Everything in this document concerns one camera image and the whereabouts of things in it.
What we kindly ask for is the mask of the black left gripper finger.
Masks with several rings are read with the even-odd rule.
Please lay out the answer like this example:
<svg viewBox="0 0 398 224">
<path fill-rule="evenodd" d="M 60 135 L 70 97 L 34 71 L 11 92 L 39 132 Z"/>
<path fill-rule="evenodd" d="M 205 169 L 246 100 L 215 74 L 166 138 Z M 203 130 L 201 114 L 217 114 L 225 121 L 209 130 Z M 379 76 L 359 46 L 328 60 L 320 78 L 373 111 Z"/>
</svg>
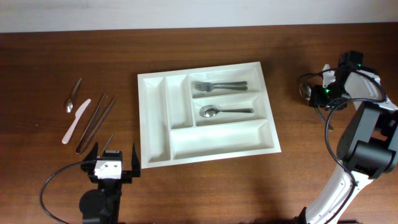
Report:
<svg viewBox="0 0 398 224">
<path fill-rule="evenodd" d="M 92 147 L 91 151 L 86 155 L 83 162 L 86 161 L 95 161 L 98 153 L 98 143 L 95 142 L 94 146 Z"/>
<path fill-rule="evenodd" d="M 141 176 L 141 163 L 139 161 L 136 146 L 133 144 L 132 146 L 132 158 L 131 158 L 131 167 L 132 167 L 132 177 L 140 177 Z"/>
</svg>

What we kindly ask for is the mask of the large metal spoon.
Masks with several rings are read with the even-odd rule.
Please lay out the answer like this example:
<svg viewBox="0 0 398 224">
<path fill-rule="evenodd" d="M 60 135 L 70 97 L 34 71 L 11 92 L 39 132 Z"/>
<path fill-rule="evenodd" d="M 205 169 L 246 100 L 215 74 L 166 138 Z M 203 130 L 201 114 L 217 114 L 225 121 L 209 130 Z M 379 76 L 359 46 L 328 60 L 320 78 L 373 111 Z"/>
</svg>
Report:
<svg viewBox="0 0 398 224">
<path fill-rule="evenodd" d="M 199 110 L 199 115 L 203 118 L 210 118 L 218 113 L 254 113 L 254 110 L 252 108 L 222 110 L 214 105 L 204 106 Z"/>
<path fill-rule="evenodd" d="M 320 108 L 324 108 L 330 99 L 327 96 L 327 90 L 322 85 L 310 86 L 305 83 L 301 83 L 299 86 L 299 92 L 301 97 L 308 103 L 309 107 L 315 109 L 320 119 L 326 124 L 326 119 L 320 112 Z"/>
</svg>

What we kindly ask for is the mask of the small metal teaspoon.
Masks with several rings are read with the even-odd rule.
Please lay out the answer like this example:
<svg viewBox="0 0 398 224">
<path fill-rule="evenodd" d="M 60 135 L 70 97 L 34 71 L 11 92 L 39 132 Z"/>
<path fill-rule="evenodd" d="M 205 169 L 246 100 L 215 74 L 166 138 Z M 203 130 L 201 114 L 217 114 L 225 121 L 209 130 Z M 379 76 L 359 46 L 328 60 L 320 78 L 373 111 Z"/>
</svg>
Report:
<svg viewBox="0 0 398 224">
<path fill-rule="evenodd" d="M 72 91 L 71 91 L 69 97 L 68 97 L 68 98 L 66 99 L 66 101 L 65 101 L 65 111 L 66 111 L 67 113 L 70 113 L 70 112 L 72 111 L 72 109 L 73 109 L 73 100 L 75 99 L 75 95 L 76 95 L 76 93 L 77 93 L 77 91 L 78 91 L 78 88 L 79 88 L 80 83 L 81 83 L 82 80 L 83 80 L 83 79 L 80 78 L 80 79 L 77 81 L 77 83 L 76 83 L 75 86 L 73 87 L 73 89 L 72 89 Z"/>
</svg>

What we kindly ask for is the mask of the metal fork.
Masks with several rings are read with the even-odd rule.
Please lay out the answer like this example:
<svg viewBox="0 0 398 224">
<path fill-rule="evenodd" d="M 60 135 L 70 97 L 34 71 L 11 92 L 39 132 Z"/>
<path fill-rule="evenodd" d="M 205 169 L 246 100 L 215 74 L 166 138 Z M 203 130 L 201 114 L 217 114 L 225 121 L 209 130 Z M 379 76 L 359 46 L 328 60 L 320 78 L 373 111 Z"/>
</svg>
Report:
<svg viewBox="0 0 398 224">
<path fill-rule="evenodd" d="M 211 83 L 211 82 L 194 81 L 193 84 L 197 85 L 197 86 L 223 86 L 223 85 L 246 86 L 248 83 L 246 81 L 243 81 L 243 82 L 227 82 L 227 83 Z"/>
<path fill-rule="evenodd" d="M 208 86 L 208 85 L 195 85 L 194 89 L 198 91 L 210 92 L 217 89 L 222 90 L 238 90 L 238 91 L 246 91 L 248 90 L 247 86 Z"/>
</svg>

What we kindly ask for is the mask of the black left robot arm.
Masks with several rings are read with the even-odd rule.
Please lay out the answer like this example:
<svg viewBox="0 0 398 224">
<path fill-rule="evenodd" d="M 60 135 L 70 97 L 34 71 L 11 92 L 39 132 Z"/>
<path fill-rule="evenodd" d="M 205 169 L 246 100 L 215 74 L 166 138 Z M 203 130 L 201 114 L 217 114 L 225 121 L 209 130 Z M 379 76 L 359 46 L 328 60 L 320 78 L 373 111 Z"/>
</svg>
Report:
<svg viewBox="0 0 398 224">
<path fill-rule="evenodd" d="M 132 148 L 131 170 L 123 170 L 122 151 L 108 150 L 100 158 L 97 152 L 96 143 L 80 165 L 91 183 L 97 185 L 81 196 L 79 209 L 82 220 L 83 223 L 118 223 L 122 186 L 141 176 L 140 161 L 135 147 Z"/>
</svg>

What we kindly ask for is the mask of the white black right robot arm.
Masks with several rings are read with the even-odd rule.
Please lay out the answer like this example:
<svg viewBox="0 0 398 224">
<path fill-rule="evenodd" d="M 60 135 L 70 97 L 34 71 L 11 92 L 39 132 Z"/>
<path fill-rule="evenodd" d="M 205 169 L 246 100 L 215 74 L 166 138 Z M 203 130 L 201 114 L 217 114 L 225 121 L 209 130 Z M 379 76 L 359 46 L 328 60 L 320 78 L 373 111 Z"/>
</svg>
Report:
<svg viewBox="0 0 398 224">
<path fill-rule="evenodd" d="M 294 223 L 339 223 L 355 196 L 382 174 L 397 167 L 397 106 L 381 85 L 376 69 L 363 64 L 363 53 L 350 50 L 338 65 L 325 65 L 299 77 L 300 94 L 308 105 L 329 111 L 322 117 L 325 144 L 336 168 L 318 198 L 293 219 Z M 356 112 L 336 150 L 329 142 L 333 115 L 353 103 Z"/>
</svg>

